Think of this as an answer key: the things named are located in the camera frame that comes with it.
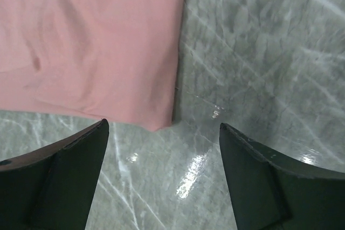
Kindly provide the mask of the pink t shirt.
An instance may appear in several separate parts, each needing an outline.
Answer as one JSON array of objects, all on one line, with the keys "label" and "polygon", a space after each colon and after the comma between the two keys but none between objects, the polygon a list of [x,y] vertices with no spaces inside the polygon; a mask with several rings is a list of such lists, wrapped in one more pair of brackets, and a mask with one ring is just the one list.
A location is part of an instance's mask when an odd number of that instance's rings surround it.
[{"label": "pink t shirt", "polygon": [[173,119],[184,0],[1,0],[1,109]]}]

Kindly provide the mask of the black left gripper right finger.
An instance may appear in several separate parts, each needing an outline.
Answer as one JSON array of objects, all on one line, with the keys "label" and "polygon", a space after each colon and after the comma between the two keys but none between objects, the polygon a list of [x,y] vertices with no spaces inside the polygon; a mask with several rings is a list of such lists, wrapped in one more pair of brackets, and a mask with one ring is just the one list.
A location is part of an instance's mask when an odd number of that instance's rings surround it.
[{"label": "black left gripper right finger", "polygon": [[344,174],[301,162],[223,123],[219,145],[238,229],[344,229]]}]

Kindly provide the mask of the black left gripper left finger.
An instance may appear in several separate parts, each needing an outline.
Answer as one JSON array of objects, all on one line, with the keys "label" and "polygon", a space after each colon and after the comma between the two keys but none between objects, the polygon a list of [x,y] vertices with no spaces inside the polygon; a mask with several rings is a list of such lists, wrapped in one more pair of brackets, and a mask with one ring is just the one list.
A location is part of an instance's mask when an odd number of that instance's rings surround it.
[{"label": "black left gripper left finger", "polygon": [[1,161],[1,229],[85,229],[108,137],[103,119]]}]

